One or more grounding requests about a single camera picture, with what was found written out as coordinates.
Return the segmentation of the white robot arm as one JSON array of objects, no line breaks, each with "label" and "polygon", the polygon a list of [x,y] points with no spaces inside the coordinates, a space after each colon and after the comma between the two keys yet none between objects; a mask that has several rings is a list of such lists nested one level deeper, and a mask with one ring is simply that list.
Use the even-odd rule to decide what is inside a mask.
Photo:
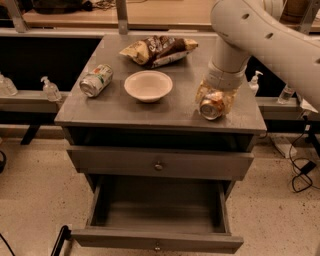
[{"label": "white robot arm", "polygon": [[218,35],[203,82],[233,90],[255,57],[320,110],[320,43],[278,22],[257,0],[218,0],[211,10]]}]

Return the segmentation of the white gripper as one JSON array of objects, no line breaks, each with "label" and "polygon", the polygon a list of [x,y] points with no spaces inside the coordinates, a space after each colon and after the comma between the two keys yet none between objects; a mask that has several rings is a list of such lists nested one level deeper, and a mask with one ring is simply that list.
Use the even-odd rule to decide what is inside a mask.
[{"label": "white gripper", "polygon": [[244,81],[246,68],[247,64],[243,63],[238,71],[225,71],[210,61],[203,81],[197,89],[195,102],[199,103],[211,91],[211,88],[223,90],[221,113],[227,115],[233,107],[237,89]]}]

